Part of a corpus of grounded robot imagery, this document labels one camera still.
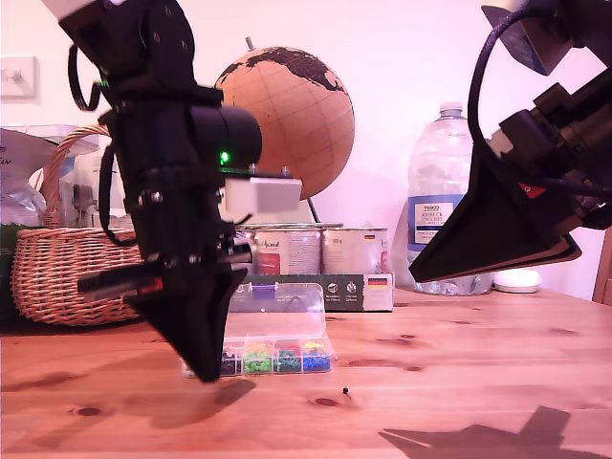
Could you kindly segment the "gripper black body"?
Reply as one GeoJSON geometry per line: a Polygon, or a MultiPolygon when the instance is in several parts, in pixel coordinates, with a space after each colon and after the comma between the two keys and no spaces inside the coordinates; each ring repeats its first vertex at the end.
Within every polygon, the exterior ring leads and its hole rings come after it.
{"type": "Polygon", "coordinates": [[[152,171],[145,181],[128,190],[125,207],[135,236],[127,239],[110,228],[110,180],[100,176],[100,222],[110,242],[119,248],[136,245],[142,263],[87,274],[77,290],[87,297],[119,297],[170,290],[183,293],[204,279],[216,285],[216,276],[232,266],[252,261],[251,247],[235,241],[235,225],[224,221],[218,209],[220,175],[179,169],[152,171]]]}

